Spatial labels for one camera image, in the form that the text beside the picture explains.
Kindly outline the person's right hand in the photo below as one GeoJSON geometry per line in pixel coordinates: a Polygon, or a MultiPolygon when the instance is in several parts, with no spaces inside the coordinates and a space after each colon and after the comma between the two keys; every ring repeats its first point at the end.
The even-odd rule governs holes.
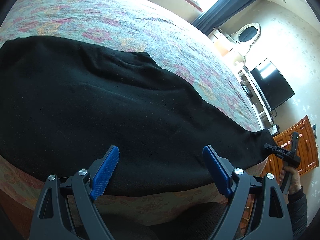
{"type": "Polygon", "coordinates": [[[282,166],[280,175],[279,175],[279,180],[280,183],[283,183],[284,177],[286,174],[291,174],[291,184],[288,188],[287,191],[284,192],[284,194],[295,194],[297,193],[301,188],[301,181],[300,181],[300,175],[299,172],[296,168],[291,167],[291,166],[282,166]]]}

